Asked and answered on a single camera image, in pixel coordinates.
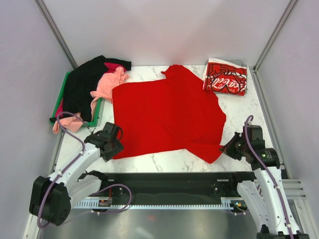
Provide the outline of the plain red t-shirt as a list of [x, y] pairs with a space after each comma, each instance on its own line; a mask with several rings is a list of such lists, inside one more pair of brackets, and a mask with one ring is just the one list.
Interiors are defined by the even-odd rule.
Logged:
[[217, 96], [181, 65], [164, 79], [125, 83], [113, 90], [115, 124], [124, 132], [117, 159], [186, 149], [207, 163], [221, 155], [226, 114]]

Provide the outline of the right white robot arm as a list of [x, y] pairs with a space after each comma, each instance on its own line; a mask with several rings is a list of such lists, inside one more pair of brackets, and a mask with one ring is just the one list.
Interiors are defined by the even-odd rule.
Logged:
[[266, 148], [259, 125], [245, 124], [221, 152], [232, 159], [245, 158], [251, 165], [255, 180], [234, 179], [228, 190], [241, 196], [254, 219], [258, 239], [308, 239], [301, 232], [285, 194], [277, 152]]

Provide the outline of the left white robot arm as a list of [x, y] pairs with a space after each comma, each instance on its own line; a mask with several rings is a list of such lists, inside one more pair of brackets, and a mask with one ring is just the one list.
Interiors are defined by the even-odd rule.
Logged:
[[37, 216], [39, 228], [45, 227], [42, 221], [63, 224], [77, 203], [90, 195], [104, 196], [109, 192], [105, 173], [86, 170], [98, 159], [107, 162], [123, 151], [122, 136], [121, 127], [107, 122], [102, 130], [80, 140], [81, 148], [61, 168], [35, 179], [29, 212]]

